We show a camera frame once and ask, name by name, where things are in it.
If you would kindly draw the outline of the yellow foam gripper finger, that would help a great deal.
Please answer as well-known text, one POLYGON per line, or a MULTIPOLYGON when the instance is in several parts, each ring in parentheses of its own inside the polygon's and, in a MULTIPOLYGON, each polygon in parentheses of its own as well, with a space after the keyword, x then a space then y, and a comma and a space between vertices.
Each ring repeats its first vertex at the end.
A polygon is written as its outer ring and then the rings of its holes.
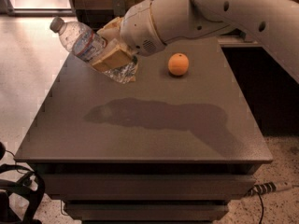
POLYGON ((112 39, 104 50, 91 61, 92 68, 99 72, 119 68, 130 63, 133 59, 132 50, 118 39, 112 39))
POLYGON ((113 39, 121 39, 121 22, 122 17, 117 17, 107 23, 103 28, 99 29, 96 33, 102 36, 107 42, 112 41, 113 39))

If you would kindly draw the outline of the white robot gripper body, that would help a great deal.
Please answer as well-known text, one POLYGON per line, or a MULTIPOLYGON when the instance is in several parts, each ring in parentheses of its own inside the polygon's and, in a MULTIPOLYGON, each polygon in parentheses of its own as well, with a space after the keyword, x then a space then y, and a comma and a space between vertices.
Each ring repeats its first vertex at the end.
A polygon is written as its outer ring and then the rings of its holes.
POLYGON ((144 0, 126 12, 120 34, 122 40, 141 56, 150 56, 165 49, 165 43, 154 25, 150 0, 144 0))

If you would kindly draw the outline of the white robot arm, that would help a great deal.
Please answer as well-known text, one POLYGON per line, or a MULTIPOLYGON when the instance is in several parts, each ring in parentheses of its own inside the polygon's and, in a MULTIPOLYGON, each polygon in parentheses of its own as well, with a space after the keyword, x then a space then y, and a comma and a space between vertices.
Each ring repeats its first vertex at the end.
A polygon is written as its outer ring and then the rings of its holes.
POLYGON ((292 0, 145 0, 98 34, 111 44, 150 56, 180 39, 250 35, 299 81, 299 4, 292 0))

